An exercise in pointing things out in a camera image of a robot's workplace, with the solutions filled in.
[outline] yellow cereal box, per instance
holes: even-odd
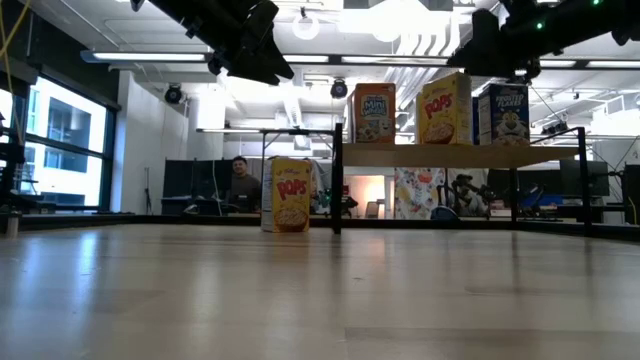
[[[349,111],[352,142],[395,143],[395,84],[357,84],[349,99]]]
[[[262,183],[262,230],[309,230],[311,164],[303,160],[267,160]]]
[[[416,101],[419,144],[471,142],[471,78],[458,73],[425,85]]]

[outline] ceiling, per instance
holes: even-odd
[[[376,22],[375,18],[369,19],[369,23],[362,22],[362,29],[344,32],[345,16],[359,16],[353,10],[342,10],[341,0],[324,0],[312,2],[312,4],[324,4],[321,11],[314,6],[309,6],[308,13],[320,19],[319,32],[312,40],[303,40],[296,36],[292,22],[295,20],[298,10],[295,7],[282,6],[278,2],[281,12],[276,18],[274,37],[282,53],[339,53],[339,54],[390,54],[402,51],[401,41],[392,42],[378,40],[380,34],[372,34],[379,29],[389,31],[389,24],[402,25],[405,18],[416,16],[415,11],[409,11],[408,4],[415,0],[387,0],[396,1],[398,5],[386,9],[385,18]],[[496,4],[495,0],[478,0],[476,7],[491,8]],[[40,16],[62,29],[75,39],[93,50],[121,50],[121,51],[167,51],[167,52],[207,52],[208,47],[197,38],[189,39],[185,30],[169,19],[151,3],[147,2],[140,12],[131,10],[128,2],[117,0],[33,0],[32,8]],[[460,38],[462,41],[469,36],[469,14],[473,8],[456,9],[457,20],[460,23]],[[434,33],[442,31],[447,38],[443,43],[440,55],[447,55],[445,48],[450,39],[453,27],[443,24],[440,27],[432,26],[428,31]],[[423,49],[424,52],[432,51],[431,47]],[[615,44],[611,36],[605,35],[592,39],[585,43],[570,47],[565,50],[564,56],[569,57],[619,57],[640,58],[640,43],[629,43],[624,47]],[[146,65],[145,73],[139,68],[132,68],[138,72],[137,79],[148,84],[148,88],[154,87],[161,90],[167,84],[162,81],[165,76],[199,73],[206,79],[208,74],[204,65],[186,64],[154,64]],[[346,78],[347,84],[358,82],[380,82],[389,78],[389,67],[362,67],[362,66],[296,66],[297,74],[320,74],[329,77]],[[487,79],[474,79],[474,86],[479,87]],[[248,81],[219,77],[228,91],[227,117],[230,119],[241,118],[269,118],[275,111],[283,110],[281,90],[267,87]],[[329,95],[330,83],[314,82],[312,86],[306,86],[300,91],[300,108],[305,112],[336,112],[342,113],[344,100],[333,100]],[[585,113],[600,103],[590,101],[600,97],[610,96],[617,89],[635,89],[640,85],[640,72],[595,72],[595,71],[545,71],[533,81],[533,87],[539,89],[538,94],[546,101],[540,101],[538,94],[530,93],[532,100],[532,119],[543,119],[552,115],[554,111],[563,111],[567,108],[579,108],[580,113],[571,114],[576,117],[584,117]],[[197,92],[198,86],[187,86],[188,91]],[[573,99],[575,92],[581,92],[578,100]]]

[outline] pops cereal box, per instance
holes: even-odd
[[[478,100],[480,145],[529,145],[529,90],[492,84]]]
[[[425,85],[417,99],[419,144],[471,145],[471,78],[458,73]]]
[[[358,84],[349,101],[351,140],[355,143],[395,143],[395,84]]]
[[[308,161],[280,157],[268,160],[262,184],[262,230],[309,230],[310,186]]]

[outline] pops logo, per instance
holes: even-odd
[[[425,105],[424,109],[427,112],[429,119],[431,119],[434,113],[448,109],[451,105],[453,105],[453,94],[446,94],[433,99],[433,101]]]
[[[304,195],[307,193],[307,182],[300,180],[287,180],[281,181],[277,185],[280,199],[283,201],[287,196],[291,195]]]

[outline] person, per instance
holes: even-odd
[[[260,206],[260,181],[247,173],[247,159],[242,156],[233,158],[232,167],[229,203],[238,206],[241,211],[257,210]]]

